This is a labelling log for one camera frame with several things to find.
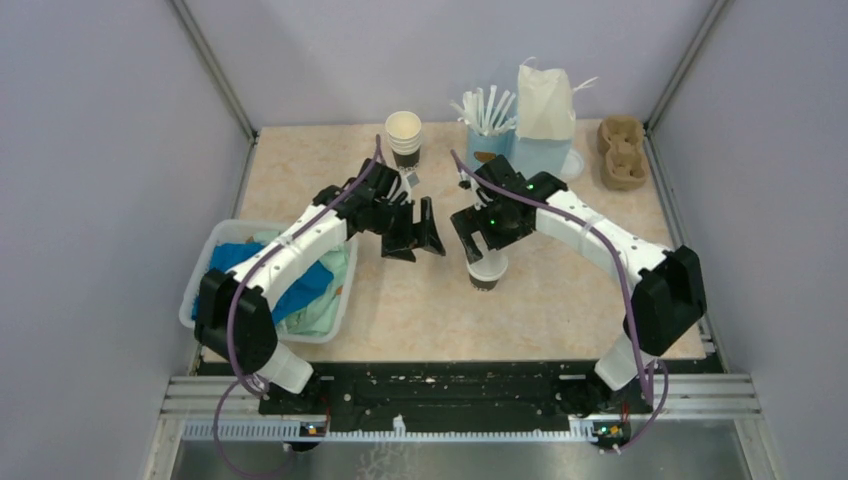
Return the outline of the stack of paper cups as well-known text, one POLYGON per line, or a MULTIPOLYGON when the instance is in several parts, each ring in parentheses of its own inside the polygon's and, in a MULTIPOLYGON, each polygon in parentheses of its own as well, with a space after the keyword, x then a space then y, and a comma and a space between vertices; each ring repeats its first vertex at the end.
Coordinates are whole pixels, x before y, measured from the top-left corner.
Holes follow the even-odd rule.
POLYGON ((401 169, 415 168, 420 161, 422 121, 411 111, 396 111, 384 124, 396 165, 401 169))

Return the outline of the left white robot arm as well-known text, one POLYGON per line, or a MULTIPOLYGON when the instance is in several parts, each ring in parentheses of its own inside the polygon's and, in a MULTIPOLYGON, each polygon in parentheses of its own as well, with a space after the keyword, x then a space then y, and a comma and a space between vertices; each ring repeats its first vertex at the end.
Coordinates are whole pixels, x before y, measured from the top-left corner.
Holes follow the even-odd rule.
POLYGON ((282 388, 297 413, 319 404, 314 369, 278 336, 272 309, 283 294, 329 251, 362 232, 381 239, 384 258, 415 261, 415 250, 444 255, 430 197, 414 200, 408 179, 378 158, 358 176, 319 191, 304 213, 262 250, 199 281, 193 332, 203 346, 229 361, 248 392, 282 388))

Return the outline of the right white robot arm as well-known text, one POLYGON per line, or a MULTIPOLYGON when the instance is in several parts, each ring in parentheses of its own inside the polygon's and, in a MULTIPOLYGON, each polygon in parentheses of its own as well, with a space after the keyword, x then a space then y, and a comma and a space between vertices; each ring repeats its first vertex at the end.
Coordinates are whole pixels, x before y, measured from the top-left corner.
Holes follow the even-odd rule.
POLYGON ((593 368, 589 404, 612 412, 638 380, 653 391, 651 370, 707 311, 698 255, 646 241, 593 210, 558 176, 542 171, 525 178, 502 155, 471 170, 456 159, 472 206, 451 215, 463 246, 470 281, 492 289, 509 262, 505 248, 533 233, 558 240, 617 281, 625 314, 623 332, 593 368))

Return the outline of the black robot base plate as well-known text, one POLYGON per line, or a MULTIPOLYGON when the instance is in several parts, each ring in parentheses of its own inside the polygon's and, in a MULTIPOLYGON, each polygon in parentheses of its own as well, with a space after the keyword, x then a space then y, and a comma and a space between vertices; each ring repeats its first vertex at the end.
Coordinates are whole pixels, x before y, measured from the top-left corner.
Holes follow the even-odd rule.
POLYGON ((300 394, 274 386, 262 415, 317 415, 333 432, 377 432, 402 418, 413 433, 565 431, 573 417, 648 413, 637 381, 618 391, 589 360, 318 362, 300 394))

